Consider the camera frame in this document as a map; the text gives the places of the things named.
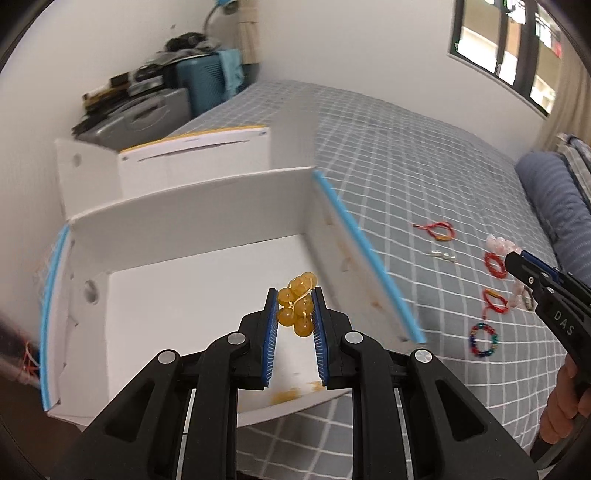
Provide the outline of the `person's right hand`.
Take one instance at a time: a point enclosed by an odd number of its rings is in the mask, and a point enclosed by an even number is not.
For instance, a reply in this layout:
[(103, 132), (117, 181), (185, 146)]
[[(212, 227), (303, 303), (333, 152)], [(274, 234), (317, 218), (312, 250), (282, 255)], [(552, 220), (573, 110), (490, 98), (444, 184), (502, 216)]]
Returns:
[(541, 439), (554, 445), (566, 439), (573, 429), (573, 419), (580, 412), (580, 400), (575, 392), (578, 368), (570, 355), (566, 355), (559, 369), (557, 383), (550, 394), (539, 424)]

